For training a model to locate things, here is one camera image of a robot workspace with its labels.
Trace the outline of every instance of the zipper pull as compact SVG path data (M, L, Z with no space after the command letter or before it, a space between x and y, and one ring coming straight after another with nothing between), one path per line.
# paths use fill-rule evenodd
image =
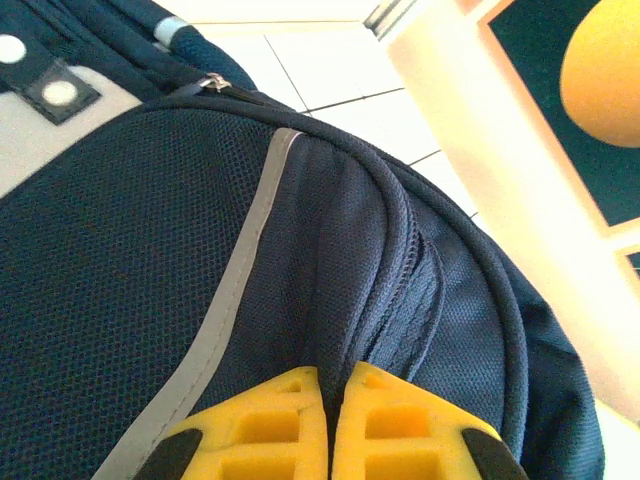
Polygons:
M207 76L198 82L202 88L215 89L216 92L222 93L223 88L233 87L231 82L227 82L219 73L207 73Z
M231 82L225 80L225 78L219 73L207 73L207 76L200 79L197 83L192 83L190 85L185 85L184 87L180 87L175 92L169 95L169 98L172 97L182 97L182 96L194 96L201 93L203 90L214 90L221 95L226 97L235 98L236 100L241 100L243 102L253 103L254 105L260 105L262 107L273 107L274 105L266 102L256 96L253 92L248 90L244 90L239 87L234 87Z

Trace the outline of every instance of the yellow plastic part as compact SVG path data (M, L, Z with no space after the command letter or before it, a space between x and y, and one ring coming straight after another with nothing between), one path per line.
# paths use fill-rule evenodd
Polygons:
M203 432L182 480L325 480L327 423L313 367L291 370L176 425Z
M481 480L461 431L487 423L366 363L349 379L338 420L333 480Z

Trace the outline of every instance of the tile floor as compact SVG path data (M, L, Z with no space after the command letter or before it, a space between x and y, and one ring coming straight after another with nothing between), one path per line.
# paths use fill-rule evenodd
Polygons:
M384 50L362 25L266 35L201 30L260 90L407 163L486 229Z

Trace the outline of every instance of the backpack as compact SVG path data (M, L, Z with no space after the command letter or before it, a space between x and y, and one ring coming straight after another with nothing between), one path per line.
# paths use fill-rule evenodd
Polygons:
M7 151L88 129L0 199L0 477L132 478L172 425L304 365L331 438L366 361L492 425L531 479L602 478L578 355L428 180L255 92L151 2L0 15L26 45L0 63L2 118L27 102L35 125L0 130ZM47 105L60 78L75 100Z

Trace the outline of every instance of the reflective strip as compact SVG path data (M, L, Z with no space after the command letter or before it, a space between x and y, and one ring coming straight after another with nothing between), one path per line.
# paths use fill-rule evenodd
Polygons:
M171 48L171 39L178 30L182 27L186 27L189 24L182 20L180 17L167 17L158 22L156 28L153 30L153 36L156 37L162 45L167 48Z
M129 426L93 480L133 478L169 429L187 417L211 381L229 343L287 154L300 134L280 128L271 139L256 195L200 330L176 371Z

